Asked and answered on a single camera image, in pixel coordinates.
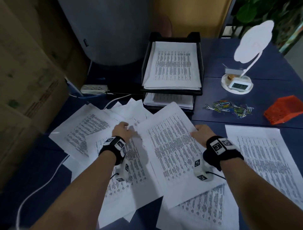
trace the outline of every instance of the pile of paper clips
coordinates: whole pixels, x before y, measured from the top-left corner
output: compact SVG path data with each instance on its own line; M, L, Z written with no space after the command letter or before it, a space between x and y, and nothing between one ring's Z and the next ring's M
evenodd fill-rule
M216 101L213 103L213 106L209 106L208 104L205 104L205 107L203 109L206 110L215 110L219 113L221 111L223 112L231 112L235 114L238 118L244 118L248 114L251 114L253 107L248 107L247 105L236 105L232 102L228 102L225 100Z

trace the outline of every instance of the left hand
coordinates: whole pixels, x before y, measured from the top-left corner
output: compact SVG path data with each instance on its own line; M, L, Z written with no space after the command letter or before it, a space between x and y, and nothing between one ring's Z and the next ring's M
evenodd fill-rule
M122 121L116 125L113 129L112 136L122 137L125 143L128 143L129 139L133 137L135 132L131 129L127 129L128 123Z

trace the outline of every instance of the black cable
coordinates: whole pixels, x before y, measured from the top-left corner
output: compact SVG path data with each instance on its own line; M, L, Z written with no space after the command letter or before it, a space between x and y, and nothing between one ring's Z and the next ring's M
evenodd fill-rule
M221 177L221 178L223 178L224 180L226 180L224 177L222 177L222 176L220 176L220 175L218 175L218 174L215 174L215 173L213 173L213 172L206 172L206 173L214 174L214 175L216 175L216 176L218 176L218 177Z
M115 174L110 178L110 180L111 180L115 175L119 175L119 173L115 173Z

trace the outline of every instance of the green plant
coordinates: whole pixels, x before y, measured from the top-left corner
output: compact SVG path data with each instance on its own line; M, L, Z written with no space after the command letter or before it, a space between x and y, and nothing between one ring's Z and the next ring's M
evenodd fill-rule
M233 17L232 37L238 27L243 26L239 37L250 27L259 25L266 20L273 20L272 42L276 43L281 30L281 22L289 22L299 12L301 19L301 8L303 0L237 0L231 15Z

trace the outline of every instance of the hand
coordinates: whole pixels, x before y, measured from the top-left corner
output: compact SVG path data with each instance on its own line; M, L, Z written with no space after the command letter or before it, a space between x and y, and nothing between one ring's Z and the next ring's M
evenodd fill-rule
M116 125L113 129L112 136L119 136L122 137L125 141L125 143L128 143L129 139L132 138L132 136L135 134L135 132L131 129L127 129L128 123L126 122L120 122L118 125Z
M200 143L200 145L206 148L206 142L208 139L215 136L216 134L207 125L195 125L195 128L198 131L192 132L190 135L195 138L196 141Z

